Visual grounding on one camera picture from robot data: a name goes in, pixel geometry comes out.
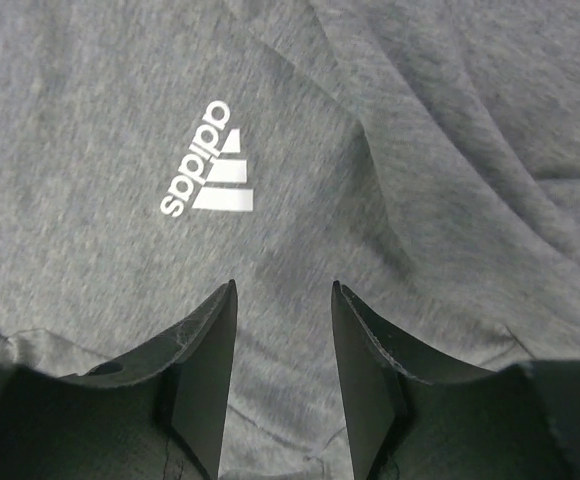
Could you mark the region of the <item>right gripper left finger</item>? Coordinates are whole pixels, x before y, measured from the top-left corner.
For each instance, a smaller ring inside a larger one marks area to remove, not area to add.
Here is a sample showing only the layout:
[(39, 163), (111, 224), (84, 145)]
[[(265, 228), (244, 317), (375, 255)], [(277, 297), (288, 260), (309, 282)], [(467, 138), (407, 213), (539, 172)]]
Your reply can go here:
[(233, 365), (234, 282), (83, 375), (0, 364), (0, 479), (214, 479)]

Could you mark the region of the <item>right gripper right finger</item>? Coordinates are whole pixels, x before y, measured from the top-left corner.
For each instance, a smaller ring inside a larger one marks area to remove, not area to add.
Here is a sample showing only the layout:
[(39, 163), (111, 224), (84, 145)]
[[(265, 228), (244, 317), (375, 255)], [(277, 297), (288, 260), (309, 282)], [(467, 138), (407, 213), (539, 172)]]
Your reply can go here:
[(332, 329), (357, 479), (580, 479), (580, 361), (490, 371), (335, 283)]

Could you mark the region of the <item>grey t shirt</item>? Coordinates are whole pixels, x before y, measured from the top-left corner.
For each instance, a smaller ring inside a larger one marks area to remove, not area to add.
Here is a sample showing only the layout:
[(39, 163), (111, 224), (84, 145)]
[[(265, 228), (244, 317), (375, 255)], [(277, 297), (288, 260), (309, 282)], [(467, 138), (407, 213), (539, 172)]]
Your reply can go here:
[(580, 359), (580, 1), (0, 1), (0, 364), (84, 376), (228, 280), (223, 479), (351, 477), (335, 282)]

